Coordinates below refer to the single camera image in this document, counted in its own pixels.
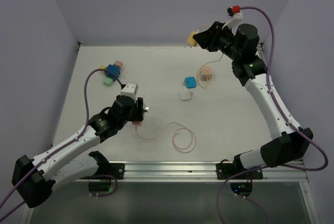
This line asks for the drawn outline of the salmon plug with cable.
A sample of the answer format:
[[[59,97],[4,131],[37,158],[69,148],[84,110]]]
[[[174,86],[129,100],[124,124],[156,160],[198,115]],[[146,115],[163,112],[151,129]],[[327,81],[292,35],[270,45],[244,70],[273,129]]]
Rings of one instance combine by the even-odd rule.
[[[142,122],[139,121],[132,122],[132,125],[135,127],[135,130],[137,130],[138,127],[142,126]]]

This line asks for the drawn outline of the yellow plug with cable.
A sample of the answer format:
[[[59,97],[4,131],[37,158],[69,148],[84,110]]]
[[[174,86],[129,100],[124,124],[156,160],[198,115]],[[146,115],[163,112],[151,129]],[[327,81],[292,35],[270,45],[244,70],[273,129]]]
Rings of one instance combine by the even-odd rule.
[[[196,47],[197,46],[197,41],[194,39],[194,35],[196,35],[197,33],[198,33],[199,31],[197,30],[197,31],[192,31],[190,34],[189,34],[189,36],[188,36],[188,38],[187,38],[187,43],[188,43],[188,46],[190,47],[190,48],[192,48],[192,47]]]

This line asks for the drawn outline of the pink cube socket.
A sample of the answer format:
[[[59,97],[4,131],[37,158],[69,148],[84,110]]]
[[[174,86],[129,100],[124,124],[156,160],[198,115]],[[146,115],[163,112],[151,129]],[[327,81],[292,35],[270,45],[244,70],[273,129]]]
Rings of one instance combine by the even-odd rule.
[[[201,81],[211,81],[212,68],[209,65],[204,65],[199,69],[199,78]]]

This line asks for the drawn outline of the light blue plug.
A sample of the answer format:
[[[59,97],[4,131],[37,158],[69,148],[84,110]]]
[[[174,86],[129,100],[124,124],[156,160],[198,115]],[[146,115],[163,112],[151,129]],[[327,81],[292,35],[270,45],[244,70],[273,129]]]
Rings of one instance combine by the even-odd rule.
[[[193,76],[189,76],[186,77],[183,81],[183,85],[187,88],[187,89],[193,89],[197,87],[197,81],[196,78]]]

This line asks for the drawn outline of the white plug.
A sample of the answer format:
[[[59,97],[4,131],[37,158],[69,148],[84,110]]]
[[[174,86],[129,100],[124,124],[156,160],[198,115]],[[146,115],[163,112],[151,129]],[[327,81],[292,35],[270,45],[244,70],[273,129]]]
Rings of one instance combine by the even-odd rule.
[[[179,99],[181,101],[189,101],[192,99],[194,93],[189,90],[182,90],[178,93]]]

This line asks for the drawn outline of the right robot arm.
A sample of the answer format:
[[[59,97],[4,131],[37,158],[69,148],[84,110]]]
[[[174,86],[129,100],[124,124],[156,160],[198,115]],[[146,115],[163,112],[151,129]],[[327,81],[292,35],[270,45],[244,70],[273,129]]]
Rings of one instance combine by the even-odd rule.
[[[268,69],[257,52],[259,42],[255,26],[244,23],[236,33],[223,23],[214,22],[206,31],[193,35],[198,45],[209,52],[221,51],[232,60],[232,71],[241,85],[258,105],[269,128],[272,140],[260,148],[238,154],[234,157],[232,171],[237,178],[245,178],[251,168],[276,167],[301,159],[309,142],[297,131],[313,138],[310,128],[302,128],[283,105],[282,100],[272,98],[276,89],[268,85]]]

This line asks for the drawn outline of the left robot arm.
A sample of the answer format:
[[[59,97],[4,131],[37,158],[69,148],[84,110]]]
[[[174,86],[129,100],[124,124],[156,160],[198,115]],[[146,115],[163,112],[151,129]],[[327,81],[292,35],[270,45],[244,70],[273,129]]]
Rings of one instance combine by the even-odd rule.
[[[11,181],[14,189],[29,208],[35,208],[63,184],[84,177],[105,177],[109,162],[100,152],[90,152],[84,160],[74,159],[115,136],[128,122],[143,121],[145,110],[143,98],[118,95],[111,107],[92,116],[62,143],[33,158],[18,158]]]

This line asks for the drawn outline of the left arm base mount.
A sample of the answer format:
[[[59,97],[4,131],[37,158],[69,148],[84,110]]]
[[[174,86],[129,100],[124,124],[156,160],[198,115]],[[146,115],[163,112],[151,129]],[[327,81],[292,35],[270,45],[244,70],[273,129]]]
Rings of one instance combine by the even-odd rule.
[[[99,151],[92,151],[88,154],[95,160],[98,166],[95,173],[82,177],[83,179],[93,178],[96,175],[111,175],[117,180],[122,180],[125,173],[125,163],[109,162],[107,158]]]

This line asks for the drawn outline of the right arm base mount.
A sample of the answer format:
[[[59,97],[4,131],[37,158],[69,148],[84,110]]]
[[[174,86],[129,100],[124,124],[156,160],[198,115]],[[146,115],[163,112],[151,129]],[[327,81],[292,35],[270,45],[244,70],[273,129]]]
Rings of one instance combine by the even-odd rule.
[[[234,157],[233,161],[223,159],[222,161],[216,163],[216,174],[218,180],[225,180],[233,175],[243,173],[235,177],[235,180],[262,180],[264,178],[261,169],[249,171],[242,166],[240,155]]]

